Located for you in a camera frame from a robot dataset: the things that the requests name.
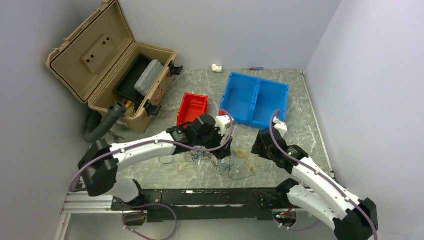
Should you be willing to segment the white pipe elbow fitting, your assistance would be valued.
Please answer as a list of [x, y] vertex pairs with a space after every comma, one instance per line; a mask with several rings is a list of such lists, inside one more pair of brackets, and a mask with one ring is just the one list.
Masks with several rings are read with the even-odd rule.
[[214, 73], [221, 73], [223, 71], [223, 68], [222, 68], [221, 65], [217, 65], [217, 64], [214, 63], [214, 64], [211, 65], [211, 70]]

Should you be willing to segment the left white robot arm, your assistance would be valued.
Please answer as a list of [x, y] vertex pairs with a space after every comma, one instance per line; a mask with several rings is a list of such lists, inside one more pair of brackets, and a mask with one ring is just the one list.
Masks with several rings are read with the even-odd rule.
[[152, 137], [114, 144], [98, 140], [78, 163], [75, 180], [83, 180], [90, 197], [110, 195], [137, 210], [144, 203], [142, 188], [135, 179], [121, 176], [122, 170], [189, 151], [209, 152], [222, 160], [231, 155], [234, 123], [228, 113], [216, 117], [205, 113]]

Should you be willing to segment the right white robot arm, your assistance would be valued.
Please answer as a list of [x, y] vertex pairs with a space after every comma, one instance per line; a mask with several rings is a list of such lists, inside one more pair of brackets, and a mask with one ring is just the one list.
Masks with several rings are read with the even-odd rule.
[[378, 238], [376, 204], [343, 188], [297, 145], [287, 145], [275, 128], [258, 132], [252, 154], [273, 161], [291, 175], [275, 188], [276, 203], [300, 207], [326, 224], [338, 240]]

